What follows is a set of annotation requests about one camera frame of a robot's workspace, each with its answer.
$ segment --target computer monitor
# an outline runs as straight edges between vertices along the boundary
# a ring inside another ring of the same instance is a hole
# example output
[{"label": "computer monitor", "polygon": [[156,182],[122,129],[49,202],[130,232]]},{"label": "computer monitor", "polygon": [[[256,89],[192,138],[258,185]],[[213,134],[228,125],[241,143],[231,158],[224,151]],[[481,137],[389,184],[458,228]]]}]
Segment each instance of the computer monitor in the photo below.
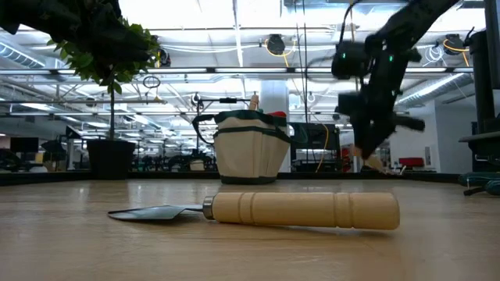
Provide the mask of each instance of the computer monitor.
[{"label": "computer monitor", "polygon": [[40,144],[37,137],[11,137],[10,151],[12,152],[38,152]]},{"label": "computer monitor", "polygon": [[[292,128],[294,128],[294,136],[291,137],[292,140],[297,141],[294,143],[295,149],[324,149],[325,141],[327,140],[327,130],[328,128],[328,143],[327,150],[337,150],[338,149],[338,129],[333,124],[318,124],[318,123],[290,123]],[[304,142],[303,134],[306,133],[308,136],[308,141]]]}]

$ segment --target plant stem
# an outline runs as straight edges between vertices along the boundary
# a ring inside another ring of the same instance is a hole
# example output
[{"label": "plant stem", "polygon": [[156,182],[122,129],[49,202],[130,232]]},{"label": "plant stem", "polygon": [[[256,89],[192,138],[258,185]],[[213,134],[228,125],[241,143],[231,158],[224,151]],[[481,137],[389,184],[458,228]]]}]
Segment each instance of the plant stem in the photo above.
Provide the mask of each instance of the plant stem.
[{"label": "plant stem", "polygon": [[115,90],[114,89],[111,92],[110,106],[111,106],[111,118],[109,119],[109,121],[111,123],[109,124],[109,139],[111,141],[114,141],[115,140]]}]

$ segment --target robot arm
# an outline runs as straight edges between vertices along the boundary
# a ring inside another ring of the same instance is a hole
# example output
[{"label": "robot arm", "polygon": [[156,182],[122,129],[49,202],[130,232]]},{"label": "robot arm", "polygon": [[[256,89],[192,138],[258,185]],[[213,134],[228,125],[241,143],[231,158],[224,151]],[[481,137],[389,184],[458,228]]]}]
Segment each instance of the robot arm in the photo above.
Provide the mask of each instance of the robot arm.
[{"label": "robot arm", "polygon": [[[355,146],[362,150],[363,159],[369,158],[396,126],[423,131],[423,121],[397,116],[394,103],[402,94],[400,87],[408,62],[422,59],[413,45],[458,1],[413,0],[364,43],[341,41],[337,45],[332,74],[339,80],[357,76],[362,81],[359,93],[339,94],[338,111],[349,115]],[[363,84],[367,74],[370,82]]]}]

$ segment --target potted plant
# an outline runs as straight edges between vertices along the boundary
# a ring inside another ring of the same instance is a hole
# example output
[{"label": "potted plant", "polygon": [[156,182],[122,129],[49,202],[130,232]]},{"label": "potted plant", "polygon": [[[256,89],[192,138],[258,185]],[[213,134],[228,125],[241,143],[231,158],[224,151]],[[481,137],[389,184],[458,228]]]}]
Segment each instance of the potted plant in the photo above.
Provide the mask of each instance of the potted plant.
[{"label": "potted plant", "polygon": [[135,144],[115,139],[115,94],[122,94],[120,83],[130,83],[141,71],[147,73],[159,59],[159,43],[156,36],[139,24],[130,25],[121,17],[119,9],[106,6],[105,12],[88,15],[98,18],[94,22],[106,22],[105,30],[95,26],[88,40],[81,37],[75,41],[57,40],[52,36],[48,44],[56,44],[60,58],[66,60],[75,75],[82,80],[92,79],[106,86],[111,96],[109,137],[106,140],[88,140],[87,149],[91,171],[100,180],[126,179],[130,169]]}]

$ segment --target green trim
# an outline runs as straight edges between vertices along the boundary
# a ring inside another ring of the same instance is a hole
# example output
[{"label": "green trim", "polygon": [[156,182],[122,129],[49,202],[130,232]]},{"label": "green trim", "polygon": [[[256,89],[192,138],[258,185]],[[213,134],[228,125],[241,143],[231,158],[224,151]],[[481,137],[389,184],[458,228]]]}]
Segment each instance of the green trim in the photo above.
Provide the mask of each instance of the green trim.
[{"label": "green trim", "polygon": [[258,119],[266,124],[274,126],[287,126],[287,119],[284,117],[271,116],[269,114],[264,114],[256,110],[233,110],[229,112],[221,112],[217,114],[213,119],[216,123],[221,123],[225,119],[234,117],[242,120],[255,120]]},{"label": "green trim", "polygon": [[226,128],[226,129],[220,129],[218,130],[215,134],[213,134],[213,138],[215,140],[216,137],[218,137],[222,133],[237,133],[237,132],[260,132],[268,136],[272,137],[277,137],[280,140],[291,143],[291,138],[287,136],[287,134],[283,133],[282,130],[278,129],[280,133],[278,133],[276,130],[271,130],[271,129],[265,129],[262,127],[257,127],[257,126],[245,126],[245,127],[234,127],[234,128]]},{"label": "green trim", "polygon": [[500,173],[493,172],[472,172],[459,177],[459,183],[463,187],[480,187],[491,180],[500,180]]},{"label": "green trim", "polygon": [[220,176],[220,181],[224,184],[241,184],[241,185],[252,185],[252,184],[267,184],[276,181],[276,177],[260,176],[258,178],[241,178],[236,176]]}]

